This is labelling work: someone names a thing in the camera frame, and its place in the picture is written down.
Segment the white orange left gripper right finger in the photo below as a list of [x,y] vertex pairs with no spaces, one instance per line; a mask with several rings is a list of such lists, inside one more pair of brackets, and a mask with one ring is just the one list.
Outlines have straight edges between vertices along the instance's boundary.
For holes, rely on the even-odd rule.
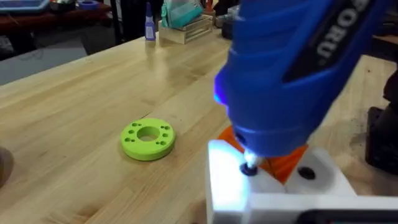
[[269,160],[271,174],[290,194],[355,195],[348,179],[321,147],[302,146]]

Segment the white orange left gripper left finger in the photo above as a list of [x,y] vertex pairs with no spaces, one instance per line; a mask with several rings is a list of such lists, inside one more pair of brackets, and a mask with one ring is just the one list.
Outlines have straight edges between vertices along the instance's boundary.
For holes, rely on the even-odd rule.
[[284,193],[284,186],[268,173],[268,165],[249,169],[244,149],[227,127],[208,143],[206,215],[208,223],[241,223],[254,193]]

